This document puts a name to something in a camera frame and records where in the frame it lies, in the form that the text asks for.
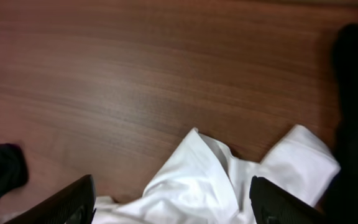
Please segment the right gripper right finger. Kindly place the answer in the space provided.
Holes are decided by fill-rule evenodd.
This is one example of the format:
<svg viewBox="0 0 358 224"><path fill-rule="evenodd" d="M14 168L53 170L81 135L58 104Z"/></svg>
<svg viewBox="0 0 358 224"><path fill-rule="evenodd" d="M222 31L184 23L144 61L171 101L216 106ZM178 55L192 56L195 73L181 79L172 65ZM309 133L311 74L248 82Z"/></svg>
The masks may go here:
<svg viewBox="0 0 358 224"><path fill-rule="evenodd" d="M327 224L316 209L264 177L252 178L249 198L257 224Z"/></svg>

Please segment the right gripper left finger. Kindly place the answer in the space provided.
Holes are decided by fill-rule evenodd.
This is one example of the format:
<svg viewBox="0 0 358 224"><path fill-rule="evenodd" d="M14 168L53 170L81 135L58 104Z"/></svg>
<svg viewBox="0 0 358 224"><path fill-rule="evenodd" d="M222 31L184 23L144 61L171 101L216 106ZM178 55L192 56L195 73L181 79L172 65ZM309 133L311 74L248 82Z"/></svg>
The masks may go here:
<svg viewBox="0 0 358 224"><path fill-rule="evenodd" d="M92 175L84 175L6 224L91 224L96 209Z"/></svg>

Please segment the white t-shirt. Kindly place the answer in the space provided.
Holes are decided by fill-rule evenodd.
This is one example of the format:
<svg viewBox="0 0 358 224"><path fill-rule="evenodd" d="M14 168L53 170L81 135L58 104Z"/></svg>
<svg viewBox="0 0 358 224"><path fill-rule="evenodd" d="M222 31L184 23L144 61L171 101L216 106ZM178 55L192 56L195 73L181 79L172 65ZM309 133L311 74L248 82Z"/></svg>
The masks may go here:
<svg viewBox="0 0 358 224"><path fill-rule="evenodd" d="M224 143L192 129L140 198L120 204L96 196L92 223L256 223L249 198L254 176L315 209L339 170L326 145L301 125L261 162L238 159ZM0 223L22 213L0 216Z"/></svg>

